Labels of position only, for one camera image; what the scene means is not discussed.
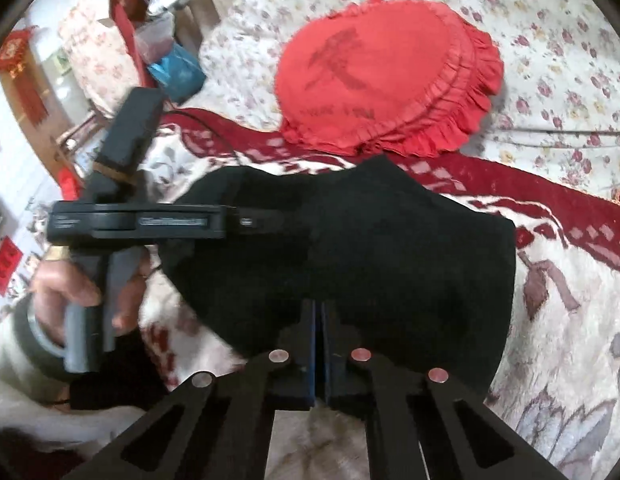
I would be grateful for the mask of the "left forearm sleeve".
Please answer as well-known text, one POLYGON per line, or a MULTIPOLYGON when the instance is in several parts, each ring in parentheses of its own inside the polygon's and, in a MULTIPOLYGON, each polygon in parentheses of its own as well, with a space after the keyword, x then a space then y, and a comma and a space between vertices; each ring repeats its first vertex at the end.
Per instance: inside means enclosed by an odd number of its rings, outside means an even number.
POLYGON ((141 333, 116 339, 95 374, 70 374, 64 350, 34 322, 25 296, 0 322, 0 431, 40 448, 108 442, 168 394, 141 333))

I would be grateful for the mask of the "left hand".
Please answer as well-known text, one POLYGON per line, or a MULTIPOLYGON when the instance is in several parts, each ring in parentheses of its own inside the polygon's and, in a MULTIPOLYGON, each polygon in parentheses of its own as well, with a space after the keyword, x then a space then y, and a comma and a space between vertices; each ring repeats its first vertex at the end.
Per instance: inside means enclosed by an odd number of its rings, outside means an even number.
MULTIPOLYGON (((141 259, 117 299, 112 327, 118 336, 139 327, 139 314, 146 292, 146 280, 152 263, 150 253, 142 249, 141 259)), ((34 317, 54 344, 65 345, 65 311, 68 304, 96 307, 102 297, 98 287, 69 260, 43 261, 31 285, 34 317)))

